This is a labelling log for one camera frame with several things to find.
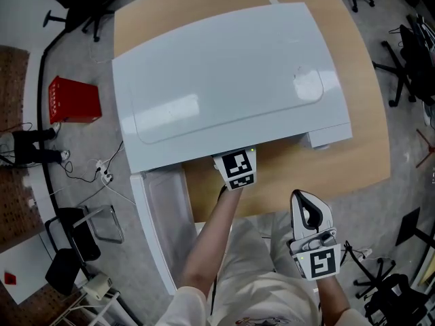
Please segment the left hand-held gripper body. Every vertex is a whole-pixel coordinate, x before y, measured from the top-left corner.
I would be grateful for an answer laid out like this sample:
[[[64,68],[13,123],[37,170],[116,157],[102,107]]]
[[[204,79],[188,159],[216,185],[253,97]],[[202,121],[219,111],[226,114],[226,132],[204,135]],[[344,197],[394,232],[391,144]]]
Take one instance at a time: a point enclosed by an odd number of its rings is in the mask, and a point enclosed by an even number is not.
[[[241,189],[256,182],[256,148],[245,147],[213,156],[227,189]]]

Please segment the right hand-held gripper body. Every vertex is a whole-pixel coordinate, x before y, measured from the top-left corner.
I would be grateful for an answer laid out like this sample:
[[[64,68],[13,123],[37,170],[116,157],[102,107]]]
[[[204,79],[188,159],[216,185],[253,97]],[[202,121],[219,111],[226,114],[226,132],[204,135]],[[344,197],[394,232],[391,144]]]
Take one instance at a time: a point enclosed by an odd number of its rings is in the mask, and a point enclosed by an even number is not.
[[[340,272],[341,244],[336,242],[336,228],[290,241],[289,249],[306,280],[319,280]]]

